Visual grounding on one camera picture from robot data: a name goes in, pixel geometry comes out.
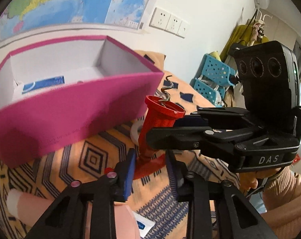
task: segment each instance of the blue plastic basket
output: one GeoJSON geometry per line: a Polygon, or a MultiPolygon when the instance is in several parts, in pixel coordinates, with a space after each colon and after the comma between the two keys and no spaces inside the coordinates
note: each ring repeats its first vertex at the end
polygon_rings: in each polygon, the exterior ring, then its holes
{"type": "Polygon", "coordinates": [[[210,55],[206,55],[206,61],[202,70],[202,75],[208,77],[217,85],[229,87],[233,85],[229,81],[229,75],[235,75],[235,70],[220,62],[210,55]]]}
{"type": "Polygon", "coordinates": [[[216,93],[218,91],[215,91],[213,88],[209,87],[205,83],[201,82],[197,78],[195,78],[195,85],[194,89],[200,93],[204,98],[209,100],[213,105],[218,106],[216,102],[216,93]]]}

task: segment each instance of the yellow-green garment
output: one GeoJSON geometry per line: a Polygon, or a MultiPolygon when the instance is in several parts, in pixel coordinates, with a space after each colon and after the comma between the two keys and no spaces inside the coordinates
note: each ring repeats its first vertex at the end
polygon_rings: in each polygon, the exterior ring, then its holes
{"type": "MultiPolygon", "coordinates": [[[[223,48],[223,51],[220,54],[221,61],[225,62],[225,60],[227,58],[229,48],[232,44],[239,43],[239,41],[241,41],[240,43],[242,45],[246,45],[246,44],[249,43],[250,35],[251,35],[251,32],[252,32],[252,26],[249,26],[247,28],[245,34],[242,36],[242,38],[239,39],[241,37],[241,35],[244,33],[246,27],[247,27],[247,25],[239,25],[238,27],[236,27],[234,29],[234,31],[232,32],[226,46],[223,48]]],[[[266,36],[263,36],[262,43],[265,43],[265,42],[268,42],[268,41],[269,41],[269,39],[266,36]]]]}

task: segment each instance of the geometric pattern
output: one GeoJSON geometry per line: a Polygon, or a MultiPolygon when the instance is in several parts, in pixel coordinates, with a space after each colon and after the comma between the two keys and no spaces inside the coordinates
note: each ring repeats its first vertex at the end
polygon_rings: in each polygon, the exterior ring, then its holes
{"type": "MultiPolygon", "coordinates": [[[[168,90],[171,101],[184,107],[186,114],[196,111],[197,105],[211,106],[190,85],[174,76],[170,80],[175,85],[175,89],[168,90]],[[182,96],[186,95],[186,99],[191,97],[193,102],[180,98],[180,92],[182,96]]],[[[160,91],[163,82],[164,80],[156,91],[156,96],[161,98],[164,98],[164,94],[160,91]]],[[[130,139],[131,126],[132,122],[124,123],[17,168],[10,169],[0,161],[0,227],[8,239],[22,239],[30,230],[30,227],[8,212],[6,197],[10,189],[16,188],[19,191],[54,200],[73,180],[90,182],[98,179],[104,175],[106,167],[114,168],[116,163],[125,160],[130,148],[135,148],[138,154],[138,147],[130,139]]],[[[161,154],[163,151],[157,152],[153,157],[159,157],[161,154]]],[[[194,151],[178,152],[176,158],[209,179],[220,176],[221,171],[224,171],[221,178],[227,176],[224,163],[213,160],[215,165],[207,162],[204,166],[196,160],[194,151]]],[[[187,204],[177,203],[173,199],[168,184],[165,167],[152,175],[133,181],[134,193],[128,198],[127,204],[133,211],[156,222],[146,238],[160,239],[172,238],[172,236],[182,238],[185,236],[184,230],[181,234],[178,232],[173,234],[173,232],[177,226],[185,227],[187,204]]]]}

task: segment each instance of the camera lens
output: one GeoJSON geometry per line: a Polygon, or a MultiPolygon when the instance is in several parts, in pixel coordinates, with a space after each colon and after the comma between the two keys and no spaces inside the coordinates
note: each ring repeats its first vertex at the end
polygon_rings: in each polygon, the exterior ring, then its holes
{"type": "Polygon", "coordinates": [[[253,57],[250,60],[251,71],[255,77],[261,77],[264,73],[263,63],[258,57],[253,57]]]}
{"type": "Polygon", "coordinates": [[[240,61],[239,63],[239,69],[241,71],[242,74],[246,74],[247,73],[247,65],[244,61],[240,61]]]}
{"type": "Polygon", "coordinates": [[[281,65],[279,61],[274,57],[269,59],[268,69],[273,77],[278,77],[281,74],[281,65]]]}

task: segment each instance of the human hand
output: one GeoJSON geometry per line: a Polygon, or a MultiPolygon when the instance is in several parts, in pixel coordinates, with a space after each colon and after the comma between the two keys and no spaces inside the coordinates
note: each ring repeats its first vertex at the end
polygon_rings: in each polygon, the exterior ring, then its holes
{"type": "Polygon", "coordinates": [[[265,171],[258,171],[258,172],[244,172],[239,174],[240,180],[240,188],[239,190],[244,193],[249,191],[251,188],[256,189],[258,186],[257,179],[264,179],[275,175],[280,168],[277,169],[269,169],[265,171]]]}

